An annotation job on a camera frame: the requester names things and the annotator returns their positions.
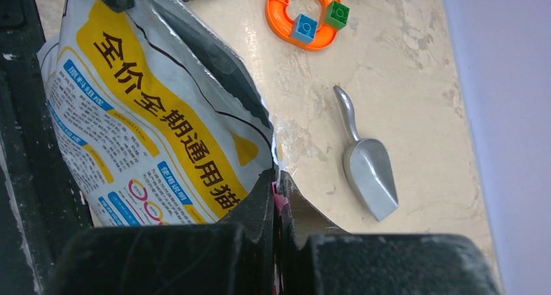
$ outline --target orange toy track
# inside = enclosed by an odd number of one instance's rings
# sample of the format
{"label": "orange toy track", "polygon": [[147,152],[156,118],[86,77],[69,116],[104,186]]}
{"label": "orange toy track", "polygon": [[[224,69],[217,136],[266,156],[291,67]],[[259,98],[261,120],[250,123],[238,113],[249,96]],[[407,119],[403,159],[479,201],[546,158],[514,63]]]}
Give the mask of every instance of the orange toy track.
{"label": "orange toy track", "polygon": [[323,17],[326,15],[326,10],[332,1],[340,0],[318,0],[322,5],[322,15],[318,24],[318,30],[314,41],[310,44],[305,44],[293,37],[291,32],[294,20],[287,14],[287,7],[290,0],[268,0],[266,2],[266,20],[272,31],[282,40],[298,46],[308,51],[318,51],[331,45],[337,37],[338,30],[325,24]]}

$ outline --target marble surface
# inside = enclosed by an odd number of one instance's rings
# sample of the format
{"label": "marble surface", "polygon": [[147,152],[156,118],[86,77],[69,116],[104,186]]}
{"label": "marble surface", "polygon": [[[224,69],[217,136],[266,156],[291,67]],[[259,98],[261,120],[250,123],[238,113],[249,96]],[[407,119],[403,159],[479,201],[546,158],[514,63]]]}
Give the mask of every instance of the marble surface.
{"label": "marble surface", "polygon": [[[36,0],[47,37],[64,0]],[[441,0],[342,0],[348,26],[321,52],[282,42],[266,0],[195,0],[190,8],[244,59],[270,112],[285,169],[328,218],[355,233],[458,233],[496,268]],[[319,16],[315,0],[289,14]],[[356,107],[361,136],[389,150],[400,208],[377,223],[350,190],[350,143],[332,87]]]}

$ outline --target stained surface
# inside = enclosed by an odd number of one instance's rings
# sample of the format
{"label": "stained surface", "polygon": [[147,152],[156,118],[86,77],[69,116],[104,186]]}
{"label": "stained surface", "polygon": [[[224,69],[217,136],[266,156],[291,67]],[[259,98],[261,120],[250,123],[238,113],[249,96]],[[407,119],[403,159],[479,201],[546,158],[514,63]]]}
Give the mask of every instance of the stained surface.
{"label": "stained surface", "polygon": [[[441,0],[342,0],[348,25],[328,49],[282,42],[266,0],[194,0],[191,9],[244,59],[273,114],[286,170],[327,217],[359,233],[458,233],[495,268],[483,197]],[[64,0],[37,0],[46,36]],[[289,14],[317,17],[315,0]],[[341,166],[349,144],[332,87],[356,107],[360,135],[389,150],[400,208],[377,223]]]}

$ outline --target scoop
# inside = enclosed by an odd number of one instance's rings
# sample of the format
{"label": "scoop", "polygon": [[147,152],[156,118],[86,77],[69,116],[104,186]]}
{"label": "scoop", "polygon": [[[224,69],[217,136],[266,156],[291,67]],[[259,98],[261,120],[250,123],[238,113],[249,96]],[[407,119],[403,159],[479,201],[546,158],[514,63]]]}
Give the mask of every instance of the scoop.
{"label": "scoop", "polygon": [[379,140],[360,138],[352,100],[339,86],[333,87],[333,91],[339,101],[348,135],[354,141],[342,155],[348,184],[380,222],[398,208],[389,154]]}

